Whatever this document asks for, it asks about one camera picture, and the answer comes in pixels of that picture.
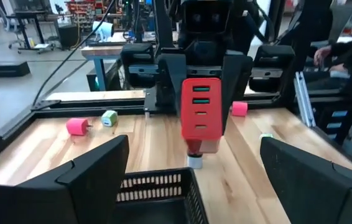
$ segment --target person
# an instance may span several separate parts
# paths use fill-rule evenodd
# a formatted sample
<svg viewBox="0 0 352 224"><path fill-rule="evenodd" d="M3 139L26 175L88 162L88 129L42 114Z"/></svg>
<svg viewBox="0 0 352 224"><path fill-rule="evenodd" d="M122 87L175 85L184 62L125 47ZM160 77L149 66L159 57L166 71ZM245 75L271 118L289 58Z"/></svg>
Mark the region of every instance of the person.
<svg viewBox="0 0 352 224"><path fill-rule="evenodd" d="M306 72L309 90L342 88L349 79L348 67L352 66L352 41L322 47L314 54L314 64L320 66L328 56L337 57L328 72Z"/></svg>

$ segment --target black basket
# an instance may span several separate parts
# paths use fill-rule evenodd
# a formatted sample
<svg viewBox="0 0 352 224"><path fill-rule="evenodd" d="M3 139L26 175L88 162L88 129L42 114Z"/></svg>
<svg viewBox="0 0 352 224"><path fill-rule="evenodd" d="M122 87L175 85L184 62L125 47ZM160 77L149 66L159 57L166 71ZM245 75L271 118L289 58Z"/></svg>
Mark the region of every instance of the black basket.
<svg viewBox="0 0 352 224"><path fill-rule="evenodd" d="M207 224L194 171L183 168L126 174L110 223Z"/></svg>

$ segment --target small green and white cube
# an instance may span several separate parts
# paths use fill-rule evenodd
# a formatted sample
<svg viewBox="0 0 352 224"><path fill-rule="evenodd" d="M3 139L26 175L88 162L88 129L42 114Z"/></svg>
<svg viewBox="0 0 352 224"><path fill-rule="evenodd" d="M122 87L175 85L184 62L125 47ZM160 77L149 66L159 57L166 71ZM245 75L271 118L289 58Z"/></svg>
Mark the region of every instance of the small green and white cube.
<svg viewBox="0 0 352 224"><path fill-rule="evenodd" d="M106 111L101 116L101 123L106 127L112 127L118 121L118 114L116 111Z"/></svg>
<svg viewBox="0 0 352 224"><path fill-rule="evenodd" d="M264 137L268 137L268 138L273 138L272 134L261 134L261 136L259 137L259 140L262 141L262 138Z"/></svg>

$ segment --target wooden table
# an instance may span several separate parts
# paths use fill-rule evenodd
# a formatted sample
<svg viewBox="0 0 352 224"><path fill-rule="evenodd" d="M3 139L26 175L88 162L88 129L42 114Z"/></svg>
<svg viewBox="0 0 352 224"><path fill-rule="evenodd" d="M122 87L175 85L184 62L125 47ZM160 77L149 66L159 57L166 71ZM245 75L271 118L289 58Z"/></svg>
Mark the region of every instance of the wooden table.
<svg viewBox="0 0 352 224"><path fill-rule="evenodd" d="M142 91L54 93L50 99L144 97ZM105 128L89 118L89 135L67 133L68 118L39 119L0 154L0 184L16 185L69 161L120 134L129 136L127 172L186 166L187 147L173 116L120 116ZM217 154L205 155L196 176L210 223L289 223L259 155L259 136L276 139L352 169L352 163L286 109L254 110L232 117Z"/></svg>

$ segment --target usb port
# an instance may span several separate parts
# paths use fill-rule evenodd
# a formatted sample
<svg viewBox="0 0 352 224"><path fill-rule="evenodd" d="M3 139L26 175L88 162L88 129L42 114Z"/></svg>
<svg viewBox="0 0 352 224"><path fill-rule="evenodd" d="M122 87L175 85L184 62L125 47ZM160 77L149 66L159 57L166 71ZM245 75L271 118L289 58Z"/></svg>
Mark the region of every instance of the usb port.
<svg viewBox="0 0 352 224"><path fill-rule="evenodd" d="M197 129L205 129L206 125L196 125L195 128L197 128Z"/></svg>
<svg viewBox="0 0 352 224"><path fill-rule="evenodd" d="M208 98L193 98L193 104L208 104Z"/></svg>
<svg viewBox="0 0 352 224"><path fill-rule="evenodd" d="M208 86L194 86L193 91L209 91Z"/></svg>

